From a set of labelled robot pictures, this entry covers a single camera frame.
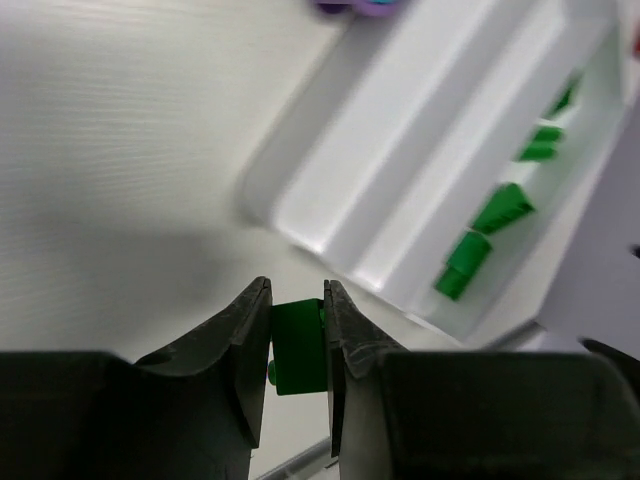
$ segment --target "gray panel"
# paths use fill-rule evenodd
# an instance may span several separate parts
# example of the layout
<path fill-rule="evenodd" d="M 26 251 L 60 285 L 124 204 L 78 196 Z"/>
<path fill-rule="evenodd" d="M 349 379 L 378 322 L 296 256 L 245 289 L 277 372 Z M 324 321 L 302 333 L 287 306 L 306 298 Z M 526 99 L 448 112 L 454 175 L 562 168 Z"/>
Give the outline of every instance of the gray panel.
<path fill-rule="evenodd" d="M 550 331 L 640 357 L 640 104 L 615 148 L 541 309 Z"/>

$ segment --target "white surface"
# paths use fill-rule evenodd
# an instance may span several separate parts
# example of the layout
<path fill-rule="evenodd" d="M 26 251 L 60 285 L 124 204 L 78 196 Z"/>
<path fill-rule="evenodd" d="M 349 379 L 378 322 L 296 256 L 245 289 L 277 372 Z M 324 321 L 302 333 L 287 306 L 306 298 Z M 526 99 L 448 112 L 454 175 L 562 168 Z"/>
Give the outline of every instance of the white surface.
<path fill-rule="evenodd" d="M 424 0 L 385 28 L 357 22 L 249 169 L 247 207 L 410 318 L 464 338 L 616 135 L 615 7 Z M 491 237 L 487 265 L 451 301 L 432 288 L 446 255 L 577 72 L 559 158 L 523 184 L 535 215 Z"/>
<path fill-rule="evenodd" d="M 258 274 L 276 302 L 320 295 L 327 271 L 243 223 L 234 195 L 340 31 L 291 0 L 3 2 L 0 348 L 135 359 Z M 581 205 L 576 196 L 565 218 Z M 570 223 L 550 232 L 475 342 L 535 312 Z M 353 293 L 408 346 L 451 347 Z M 323 395 L 269 390 L 254 474 L 325 436 L 326 415 Z"/>

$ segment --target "purple object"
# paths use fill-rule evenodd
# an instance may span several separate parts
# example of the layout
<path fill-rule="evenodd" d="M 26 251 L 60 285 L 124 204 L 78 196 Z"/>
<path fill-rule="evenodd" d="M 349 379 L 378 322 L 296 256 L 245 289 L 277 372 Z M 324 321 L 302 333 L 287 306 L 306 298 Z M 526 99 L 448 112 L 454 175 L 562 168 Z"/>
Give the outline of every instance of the purple object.
<path fill-rule="evenodd" d="M 368 17 L 385 17 L 391 15 L 398 8 L 398 0 L 375 2 L 372 0 L 313 0 L 324 13 L 342 13 L 351 6 L 357 13 Z"/>

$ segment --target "white plastic box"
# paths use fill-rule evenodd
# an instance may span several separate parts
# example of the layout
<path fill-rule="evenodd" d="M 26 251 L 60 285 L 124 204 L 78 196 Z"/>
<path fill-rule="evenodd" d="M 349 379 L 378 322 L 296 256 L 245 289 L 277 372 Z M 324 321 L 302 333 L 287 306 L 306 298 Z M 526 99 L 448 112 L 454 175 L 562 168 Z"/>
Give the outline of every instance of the white plastic box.
<path fill-rule="evenodd" d="M 420 0 L 358 19 L 247 172 L 265 224 L 418 322 L 464 338 L 624 117 L 611 0 Z M 558 158 L 513 162 L 577 73 Z M 433 289 L 497 184 L 536 213 L 490 237 L 457 301 Z"/>

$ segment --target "green object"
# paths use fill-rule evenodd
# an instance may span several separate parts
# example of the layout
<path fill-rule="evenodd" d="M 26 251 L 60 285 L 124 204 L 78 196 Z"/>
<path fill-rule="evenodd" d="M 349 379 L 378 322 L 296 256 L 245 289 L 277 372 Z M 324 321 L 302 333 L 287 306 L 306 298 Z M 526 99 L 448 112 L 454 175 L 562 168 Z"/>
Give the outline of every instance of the green object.
<path fill-rule="evenodd" d="M 491 253 L 491 244 L 478 232 L 467 232 L 449 258 L 447 267 L 433 285 L 451 300 L 458 300 Z"/>
<path fill-rule="evenodd" d="M 564 138 L 564 129 L 544 125 L 536 131 L 532 142 L 559 142 Z"/>
<path fill-rule="evenodd" d="M 271 340 L 278 395 L 327 391 L 324 311 L 320 300 L 271 307 Z"/>
<path fill-rule="evenodd" d="M 535 211 L 519 185 L 507 183 L 498 187 L 472 228 L 491 235 Z"/>
<path fill-rule="evenodd" d="M 269 362 L 269 366 L 267 367 L 267 376 L 269 377 L 269 383 L 271 385 L 276 385 L 276 362 L 271 360 Z"/>
<path fill-rule="evenodd" d="M 569 85 L 567 85 L 567 88 L 563 90 L 560 98 L 558 98 L 554 102 L 553 107 L 551 107 L 551 109 L 547 112 L 545 118 L 553 118 L 560 112 L 565 110 L 567 107 L 571 106 L 571 104 L 575 100 L 575 94 L 579 83 L 580 77 L 574 77 L 569 81 Z"/>
<path fill-rule="evenodd" d="M 557 153 L 553 142 L 531 142 L 520 154 L 519 161 L 545 162 L 555 158 Z"/>

